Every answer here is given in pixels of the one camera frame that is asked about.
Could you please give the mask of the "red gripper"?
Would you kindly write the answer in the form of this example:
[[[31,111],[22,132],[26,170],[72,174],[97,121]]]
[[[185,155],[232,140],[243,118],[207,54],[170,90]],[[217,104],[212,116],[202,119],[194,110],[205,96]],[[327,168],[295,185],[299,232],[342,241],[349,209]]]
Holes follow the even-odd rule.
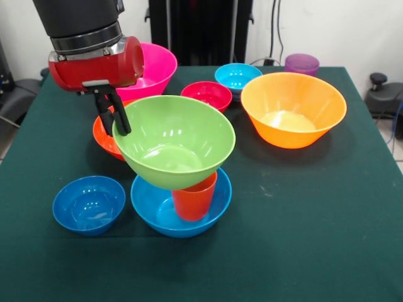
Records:
[[[144,54],[134,36],[122,37],[117,43],[79,55],[59,55],[52,51],[48,57],[49,71],[54,81],[66,91],[87,91],[93,86],[114,88],[134,85],[144,73]],[[120,135],[131,132],[131,126],[120,96],[116,91],[94,93],[98,116],[105,132],[112,137],[112,125]]]

